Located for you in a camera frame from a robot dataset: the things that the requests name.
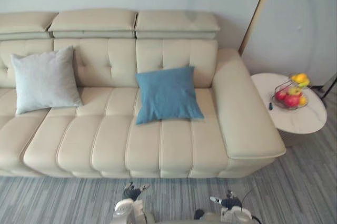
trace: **marble tabletop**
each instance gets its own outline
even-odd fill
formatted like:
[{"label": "marble tabletop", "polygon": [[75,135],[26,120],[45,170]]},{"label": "marble tabletop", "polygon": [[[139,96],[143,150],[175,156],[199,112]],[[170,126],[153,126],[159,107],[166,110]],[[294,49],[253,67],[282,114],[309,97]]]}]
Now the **marble tabletop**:
[{"label": "marble tabletop", "polygon": [[[275,87],[286,82],[288,77],[261,73],[252,75],[252,80],[268,109]],[[303,93],[309,102],[302,108],[286,110],[273,104],[273,110],[268,109],[276,128],[289,133],[307,134],[316,132],[325,125],[327,113],[321,99],[310,89],[303,89]]]}]

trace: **light gray pillow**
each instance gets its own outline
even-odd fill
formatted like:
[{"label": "light gray pillow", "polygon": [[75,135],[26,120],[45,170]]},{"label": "light gray pillow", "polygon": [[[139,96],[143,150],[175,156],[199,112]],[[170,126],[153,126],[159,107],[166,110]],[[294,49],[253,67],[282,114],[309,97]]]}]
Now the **light gray pillow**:
[{"label": "light gray pillow", "polygon": [[50,107],[81,106],[72,46],[22,57],[11,55],[16,81],[16,114]]}]

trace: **fruit basket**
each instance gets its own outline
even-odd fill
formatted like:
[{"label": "fruit basket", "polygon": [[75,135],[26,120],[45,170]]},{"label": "fruit basket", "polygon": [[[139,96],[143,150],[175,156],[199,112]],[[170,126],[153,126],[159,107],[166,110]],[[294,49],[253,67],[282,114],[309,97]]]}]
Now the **fruit basket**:
[{"label": "fruit basket", "polygon": [[302,108],[308,104],[308,97],[302,92],[309,84],[309,79],[306,74],[301,73],[292,75],[289,80],[275,88],[272,101],[277,106],[295,110]]}]

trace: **sofa headrest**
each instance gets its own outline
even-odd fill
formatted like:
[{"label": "sofa headrest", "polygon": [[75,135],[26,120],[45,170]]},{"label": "sofa headrest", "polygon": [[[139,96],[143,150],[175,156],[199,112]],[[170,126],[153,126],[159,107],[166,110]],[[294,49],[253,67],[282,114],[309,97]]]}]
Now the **sofa headrest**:
[{"label": "sofa headrest", "polygon": [[137,38],[213,39],[220,30],[212,13],[200,11],[140,11]]},{"label": "sofa headrest", "polygon": [[133,38],[135,21],[126,9],[80,9],[60,12],[49,31],[55,38]]},{"label": "sofa headrest", "polygon": [[56,12],[0,13],[0,41],[50,38],[47,29]]}]

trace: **red apple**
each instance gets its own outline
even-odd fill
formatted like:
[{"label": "red apple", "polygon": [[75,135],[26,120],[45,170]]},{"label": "red apple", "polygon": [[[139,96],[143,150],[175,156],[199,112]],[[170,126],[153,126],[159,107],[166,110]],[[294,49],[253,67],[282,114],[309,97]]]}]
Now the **red apple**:
[{"label": "red apple", "polygon": [[299,95],[287,95],[283,100],[284,104],[289,107],[298,106],[300,103]]},{"label": "red apple", "polygon": [[285,96],[286,96],[286,92],[283,91],[283,90],[277,91],[275,93],[275,97],[276,97],[277,100],[283,100],[285,98]]}]

